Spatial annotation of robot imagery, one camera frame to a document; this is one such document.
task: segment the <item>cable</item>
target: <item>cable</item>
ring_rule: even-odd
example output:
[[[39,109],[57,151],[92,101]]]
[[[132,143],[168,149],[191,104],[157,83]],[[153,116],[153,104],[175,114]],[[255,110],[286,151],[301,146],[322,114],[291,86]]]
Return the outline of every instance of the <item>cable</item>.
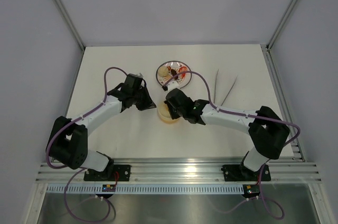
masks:
[[[85,113],[83,115],[83,117],[78,117],[74,120],[72,120],[70,123],[66,124],[65,126],[63,126],[57,133],[55,133],[55,135],[51,138],[51,140],[49,141],[48,145],[47,145],[47,149],[46,149],[46,162],[47,162],[47,165],[49,167],[51,167],[52,169],[63,169],[65,167],[67,167],[66,165],[62,165],[62,166],[54,166],[50,160],[49,160],[49,152],[51,150],[51,147],[54,143],[54,141],[59,137],[59,135],[61,133],[63,133],[68,127],[70,127],[71,125],[75,124],[76,122],[80,121],[81,119],[87,117],[88,115],[92,114],[93,112],[95,112],[96,110],[98,110],[102,105],[104,105],[104,103],[106,102],[107,100],[107,93],[108,93],[108,89],[107,89],[107,73],[108,71],[110,71],[111,69],[116,69],[116,70],[119,70],[121,72],[123,72],[125,75],[127,75],[127,73],[122,70],[121,68],[118,68],[118,67],[110,67],[108,68],[106,71],[105,71],[105,74],[104,74],[104,85],[105,85],[105,96],[104,96],[104,99],[103,101],[98,105],[96,106],[95,108],[93,108],[92,110],[88,111],[87,113]]]
[[[66,165],[62,165],[62,166],[54,166],[51,162],[50,162],[50,159],[49,159],[49,152],[50,152],[50,149],[51,149],[51,146],[52,144],[54,143],[54,141],[56,140],[56,138],[62,133],[64,132],[68,127],[70,127],[71,125],[75,124],[76,122],[78,122],[79,120],[87,117],[88,115],[92,114],[93,112],[95,112],[96,110],[98,110],[102,105],[104,105],[104,103],[106,102],[107,100],[107,93],[108,93],[108,89],[107,89],[107,73],[108,71],[110,71],[111,69],[116,69],[116,70],[119,70],[121,72],[123,72],[126,76],[128,75],[124,70],[122,70],[121,68],[118,68],[118,67],[110,67],[108,68],[105,73],[104,73],[104,85],[105,85],[105,96],[104,96],[104,99],[103,101],[98,105],[96,106],[95,108],[93,108],[92,110],[88,111],[87,113],[85,113],[82,117],[78,117],[74,120],[72,120],[70,123],[66,124],[65,126],[63,126],[57,133],[55,133],[55,135],[51,138],[51,140],[49,141],[48,145],[47,145],[47,149],[46,149],[46,162],[47,162],[47,165],[49,167],[51,167],[52,169],[63,169],[65,167],[67,167]],[[71,217],[73,217],[74,219],[76,220],[79,220],[79,221],[82,221],[82,222],[86,222],[86,223],[101,223],[103,222],[104,220],[106,220],[110,214],[110,208],[113,209],[114,211],[114,220],[115,220],[115,217],[116,217],[116,210],[113,206],[113,204],[105,199],[105,198],[101,198],[103,199],[107,205],[108,205],[108,212],[106,214],[106,216],[104,216],[101,220],[98,220],[98,221],[89,221],[89,220],[84,220],[84,219],[81,219],[81,218],[78,218],[75,214],[72,213],[71,209],[69,208],[68,204],[67,204],[67,199],[66,199],[66,195],[67,195],[67,189],[68,189],[68,186],[70,184],[70,182],[73,180],[73,178],[81,173],[82,171],[84,171],[86,168],[85,167],[81,167],[81,169],[76,172],[68,181],[67,185],[65,186],[64,188],[64,193],[63,193],[63,201],[64,201],[64,205],[67,209],[67,212],[70,214]]]
[[[295,127],[297,129],[296,131],[296,134],[291,138],[289,139],[287,142],[285,142],[284,146],[286,146],[287,144],[291,143],[292,141],[294,141],[301,133],[301,128],[296,125],[296,124],[293,124],[291,122],[287,122],[287,121],[283,121],[283,120],[277,120],[277,119],[273,119],[273,118],[268,118],[268,117],[262,117],[262,116],[255,116],[255,115],[250,115],[250,114],[245,114],[245,113],[240,113],[240,112],[234,112],[234,111],[229,111],[229,110],[225,110],[225,109],[220,109],[218,108],[215,104],[212,103],[211,101],[211,94],[210,94],[210,88],[208,86],[208,83],[207,81],[204,79],[204,77],[199,74],[198,72],[194,72],[194,71],[184,71],[184,72],[179,72],[177,73],[175,76],[171,77],[166,83],[164,83],[163,87],[165,87],[166,85],[168,85],[168,83],[170,81],[172,81],[175,77],[177,77],[178,75],[180,74],[183,74],[183,73],[191,73],[191,74],[195,74],[197,76],[199,76],[205,86],[206,86],[206,90],[208,92],[208,100],[209,100],[209,104],[211,105],[211,107],[213,107],[214,109],[216,109],[217,111],[220,111],[220,112],[223,112],[223,113],[226,113],[226,114],[230,114],[230,115],[235,115],[235,116],[242,116],[242,117],[251,117],[251,118],[256,118],[256,119],[261,119],[261,120],[266,120],[266,121],[270,121],[270,122],[274,122],[274,123],[279,123],[279,124],[284,124],[284,125],[288,125],[288,126],[292,126],[292,127]],[[259,186],[259,190],[260,190],[260,197],[259,199],[261,199],[263,201],[263,204],[264,204],[264,207],[266,209],[266,211],[268,212],[268,214],[270,216],[272,216],[274,219],[276,220],[282,220],[284,219],[285,217],[285,213],[284,213],[284,209],[282,208],[282,206],[275,200],[273,199],[270,199],[270,198],[267,198],[267,197],[264,197],[263,196],[263,193],[262,193],[262,189],[261,189],[261,178],[262,178],[262,173],[263,173],[263,169],[264,169],[264,166],[265,164],[262,165],[262,167],[260,168],[260,172],[259,172],[259,176],[258,176],[258,186]],[[266,200],[268,201],[271,201],[273,202],[274,204],[276,204],[280,210],[281,210],[281,216],[278,217],[278,216],[275,216],[271,213],[270,209],[268,208],[268,206],[266,205]],[[233,210],[235,210],[237,207],[239,207],[240,205],[242,205],[243,203],[247,202],[246,200],[245,201],[242,201],[240,202],[238,205],[236,205],[233,209],[231,209],[230,211],[227,211],[226,213],[230,213],[232,212]]]

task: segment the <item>white wall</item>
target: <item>white wall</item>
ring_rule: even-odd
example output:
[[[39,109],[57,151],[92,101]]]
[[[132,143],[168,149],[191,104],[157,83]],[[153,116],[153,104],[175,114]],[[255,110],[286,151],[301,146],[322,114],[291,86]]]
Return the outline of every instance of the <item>white wall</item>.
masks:
[[[52,0],[0,0],[1,223],[20,223],[81,52]]]
[[[273,55],[309,161],[338,208],[338,0],[301,0]]]
[[[267,43],[290,0],[62,0],[86,46]]]

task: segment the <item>perforated metal strip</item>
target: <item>perforated metal strip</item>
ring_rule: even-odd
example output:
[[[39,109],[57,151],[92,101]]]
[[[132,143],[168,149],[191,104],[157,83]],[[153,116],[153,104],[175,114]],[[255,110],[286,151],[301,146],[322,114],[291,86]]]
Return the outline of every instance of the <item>perforated metal strip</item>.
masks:
[[[63,193],[65,184],[48,184],[47,192]],[[241,184],[120,184],[115,192],[102,192],[102,184],[71,184],[71,194],[243,194]]]

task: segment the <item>patterned plate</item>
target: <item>patterned plate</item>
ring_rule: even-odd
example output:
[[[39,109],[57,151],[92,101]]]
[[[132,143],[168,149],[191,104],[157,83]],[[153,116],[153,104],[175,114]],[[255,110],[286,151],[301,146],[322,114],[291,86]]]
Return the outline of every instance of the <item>patterned plate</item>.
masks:
[[[169,70],[169,74],[165,77],[161,77],[158,75],[158,70],[160,67],[167,67]],[[164,83],[166,83],[170,78],[173,76],[171,74],[171,70],[174,69],[177,73],[182,72],[182,71],[191,71],[190,67],[188,67],[185,63],[181,61],[168,61],[163,64],[161,64],[157,70],[156,70],[156,80],[157,82],[163,86]],[[177,83],[180,85],[180,88],[185,87],[186,85],[189,84],[191,81],[191,74],[190,73],[183,73],[178,76],[178,79],[176,80]]]

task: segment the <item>white table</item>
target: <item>white table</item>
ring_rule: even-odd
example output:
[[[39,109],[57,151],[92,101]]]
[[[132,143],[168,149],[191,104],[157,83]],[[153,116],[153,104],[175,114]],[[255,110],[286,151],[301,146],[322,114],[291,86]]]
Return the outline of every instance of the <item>white table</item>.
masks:
[[[71,98],[68,117],[83,113],[104,95],[103,74],[108,67],[121,67],[127,73],[141,72],[155,103],[165,92],[155,79],[157,67],[168,60],[185,62],[201,73],[212,91],[217,69],[224,95],[238,75],[237,82],[223,106],[259,109],[269,106],[279,116],[275,92],[260,45],[168,45],[87,47]],[[108,90],[124,82],[119,71],[108,73]],[[184,92],[195,99],[207,99],[203,82],[193,76]],[[221,126],[192,125],[184,119],[165,124],[157,110],[138,111],[132,107],[102,124],[89,137],[92,150],[112,158],[159,157],[243,157],[253,147],[250,136]],[[286,146],[282,157],[293,157]]]

